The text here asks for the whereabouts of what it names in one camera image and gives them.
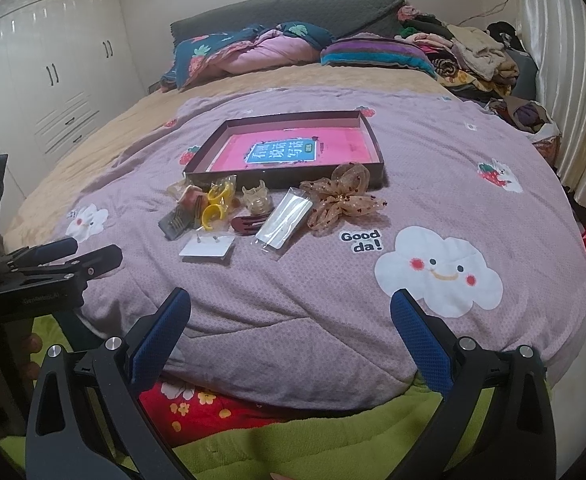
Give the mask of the red floral blanket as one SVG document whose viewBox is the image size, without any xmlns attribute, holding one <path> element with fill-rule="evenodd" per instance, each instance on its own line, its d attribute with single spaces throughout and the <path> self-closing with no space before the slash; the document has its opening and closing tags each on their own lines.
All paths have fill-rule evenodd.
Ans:
<svg viewBox="0 0 586 480">
<path fill-rule="evenodd" d="M 300 411 L 224 396 L 187 382 L 159 380 L 139 396 L 142 408 L 164 441 L 185 445 L 233 430 L 303 418 Z"/>
</svg>

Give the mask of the tan bed sheet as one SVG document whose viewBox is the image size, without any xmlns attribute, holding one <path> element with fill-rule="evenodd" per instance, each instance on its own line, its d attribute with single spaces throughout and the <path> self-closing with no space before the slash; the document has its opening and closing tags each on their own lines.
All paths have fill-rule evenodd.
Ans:
<svg viewBox="0 0 586 480">
<path fill-rule="evenodd" d="M 450 92 L 419 70 L 379 67 L 330 67 L 318 63 L 284 66 L 275 70 L 247 73 L 218 79 L 186 91 L 156 91 L 141 99 L 125 113 L 90 134 L 49 170 L 35 191 L 27 196 L 3 235 L 4 249 L 12 252 L 23 246 L 49 240 L 78 193 L 102 174 L 131 144 L 174 119 L 183 103 L 228 94 L 269 88 L 325 86 L 379 91 L 409 90 L 449 96 Z"/>
</svg>

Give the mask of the grey headboard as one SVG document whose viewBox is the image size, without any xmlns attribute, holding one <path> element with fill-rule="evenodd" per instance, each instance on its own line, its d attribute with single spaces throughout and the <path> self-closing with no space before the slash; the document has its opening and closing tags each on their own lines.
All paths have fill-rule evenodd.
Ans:
<svg viewBox="0 0 586 480">
<path fill-rule="evenodd" d="M 171 23 L 173 43 L 197 36 L 238 30 L 246 25 L 266 27 L 284 22 L 306 22 L 331 32 L 335 38 L 359 32 L 392 37 L 397 33 L 397 11 L 406 0 L 245 0 L 220 6 Z"/>
</svg>

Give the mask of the clear bag white card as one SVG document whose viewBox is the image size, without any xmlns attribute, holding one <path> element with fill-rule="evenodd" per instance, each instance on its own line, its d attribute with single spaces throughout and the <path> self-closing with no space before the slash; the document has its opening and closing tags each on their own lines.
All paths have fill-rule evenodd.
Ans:
<svg viewBox="0 0 586 480">
<path fill-rule="evenodd" d="M 313 202 L 299 188 L 289 188 L 255 234 L 256 243 L 271 252 L 281 252 L 313 208 Z"/>
</svg>

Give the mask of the white wardrobe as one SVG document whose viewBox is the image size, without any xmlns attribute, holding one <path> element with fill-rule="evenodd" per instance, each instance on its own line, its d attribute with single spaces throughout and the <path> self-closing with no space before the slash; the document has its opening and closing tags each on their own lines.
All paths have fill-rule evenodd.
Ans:
<svg viewBox="0 0 586 480">
<path fill-rule="evenodd" d="M 62 158 L 144 93 L 120 0 L 0 0 L 0 232 Z"/>
</svg>

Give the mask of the striped purple teal pillow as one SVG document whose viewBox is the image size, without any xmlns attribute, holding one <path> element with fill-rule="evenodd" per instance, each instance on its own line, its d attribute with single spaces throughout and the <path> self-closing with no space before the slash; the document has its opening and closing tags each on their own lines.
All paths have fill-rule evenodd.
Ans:
<svg viewBox="0 0 586 480">
<path fill-rule="evenodd" d="M 437 77 L 427 55 L 411 42 L 359 34 L 335 40 L 320 53 L 324 66 L 406 68 Z"/>
</svg>

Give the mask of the navy pink folded duvet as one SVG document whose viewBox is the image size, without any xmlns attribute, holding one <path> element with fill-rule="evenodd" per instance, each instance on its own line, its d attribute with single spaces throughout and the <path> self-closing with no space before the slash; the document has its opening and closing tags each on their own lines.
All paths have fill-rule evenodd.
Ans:
<svg viewBox="0 0 586 480">
<path fill-rule="evenodd" d="M 159 88 L 183 90 L 221 77 L 317 63 L 333 41 L 329 30 L 299 21 L 183 39 L 174 48 L 173 65 L 159 79 Z"/>
</svg>

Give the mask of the white striped curtain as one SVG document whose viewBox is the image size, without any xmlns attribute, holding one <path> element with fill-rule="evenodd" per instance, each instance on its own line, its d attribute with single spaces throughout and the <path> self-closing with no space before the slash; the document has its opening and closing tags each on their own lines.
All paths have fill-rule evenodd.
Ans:
<svg viewBox="0 0 586 480">
<path fill-rule="evenodd" d="M 561 182 L 586 208 L 586 4 L 518 0 L 518 25 L 538 67 L 537 92 L 562 133 Z"/>
</svg>

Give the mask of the white earring card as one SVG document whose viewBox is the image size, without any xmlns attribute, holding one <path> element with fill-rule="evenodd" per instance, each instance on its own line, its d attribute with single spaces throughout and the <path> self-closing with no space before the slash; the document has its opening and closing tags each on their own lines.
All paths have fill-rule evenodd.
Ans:
<svg viewBox="0 0 586 480">
<path fill-rule="evenodd" d="M 197 233 L 189 238 L 179 252 L 182 259 L 223 260 L 235 244 L 235 236 L 228 233 L 202 234 Z"/>
</svg>

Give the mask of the purple cartoon quilt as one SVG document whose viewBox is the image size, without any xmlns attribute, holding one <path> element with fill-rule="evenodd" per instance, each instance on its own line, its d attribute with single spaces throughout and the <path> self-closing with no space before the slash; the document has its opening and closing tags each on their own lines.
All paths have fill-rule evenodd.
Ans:
<svg viewBox="0 0 586 480">
<path fill-rule="evenodd" d="M 281 256 L 237 238 L 223 262 L 183 259 L 159 220 L 179 156 L 225 120 L 370 108 L 386 180 L 379 217 L 299 231 Z M 89 183 L 55 229 L 122 264 L 90 282 L 81 321 L 127 332 L 175 288 L 189 324 L 166 372 L 241 399 L 307 410 L 372 408 L 415 376 L 389 315 L 407 289 L 459 336 L 528 344 L 550 382 L 586 337 L 586 251 L 562 186 L 526 136 L 437 94 L 299 87 L 196 99 Z"/>
</svg>

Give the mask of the bobby pins blue card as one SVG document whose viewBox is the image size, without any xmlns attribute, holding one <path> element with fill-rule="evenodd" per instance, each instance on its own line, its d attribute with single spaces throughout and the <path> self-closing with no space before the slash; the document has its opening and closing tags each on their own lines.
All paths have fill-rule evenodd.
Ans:
<svg viewBox="0 0 586 480">
<path fill-rule="evenodd" d="M 177 205 L 168 214 L 165 214 L 157 225 L 166 240 L 177 240 L 186 230 L 192 228 L 193 222 L 193 211 L 185 206 Z"/>
</svg>

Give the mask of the beige mesh dotted bow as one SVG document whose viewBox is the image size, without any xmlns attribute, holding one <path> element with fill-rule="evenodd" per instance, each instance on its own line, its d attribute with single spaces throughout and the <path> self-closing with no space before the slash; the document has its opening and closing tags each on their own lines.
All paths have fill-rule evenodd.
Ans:
<svg viewBox="0 0 586 480">
<path fill-rule="evenodd" d="M 326 233 L 333 230 L 343 217 L 378 214 L 387 206 L 387 201 L 369 194 L 369 184 L 370 171 L 359 162 L 337 166 L 330 177 L 303 181 L 299 188 L 314 203 L 307 228 L 315 233 Z"/>
</svg>

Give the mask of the pile of clothes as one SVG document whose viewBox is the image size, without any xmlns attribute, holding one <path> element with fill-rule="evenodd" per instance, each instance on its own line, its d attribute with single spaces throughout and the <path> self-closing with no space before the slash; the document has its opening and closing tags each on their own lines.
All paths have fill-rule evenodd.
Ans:
<svg viewBox="0 0 586 480">
<path fill-rule="evenodd" d="M 558 139 L 559 128 L 536 100 L 536 65 L 510 24 L 446 25 L 410 4 L 397 18 L 398 37 L 423 51 L 450 92 L 483 105 L 533 143 Z"/>
</svg>

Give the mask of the clear beige claw clip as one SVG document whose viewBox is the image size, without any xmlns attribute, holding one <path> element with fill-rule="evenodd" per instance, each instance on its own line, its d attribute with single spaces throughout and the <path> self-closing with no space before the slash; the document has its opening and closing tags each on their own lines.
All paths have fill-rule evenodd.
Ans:
<svg viewBox="0 0 586 480">
<path fill-rule="evenodd" d="M 272 211 L 272 197 L 263 180 L 255 188 L 242 188 L 242 194 L 242 203 L 252 216 L 261 216 Z"/>
</svg>

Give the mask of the maroon hair clip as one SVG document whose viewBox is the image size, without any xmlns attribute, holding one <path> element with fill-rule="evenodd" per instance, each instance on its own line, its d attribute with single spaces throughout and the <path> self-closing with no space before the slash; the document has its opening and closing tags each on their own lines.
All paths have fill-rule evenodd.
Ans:
<svg viewBox="0 0 586 480">
<path fill-rule="evenodd" d="M 268 219 L 268 214 L 260 216 L 238 216 L 230 221 L 230 226 L 235 233 L 242 236 L 255 235 Z"/>
</svg>

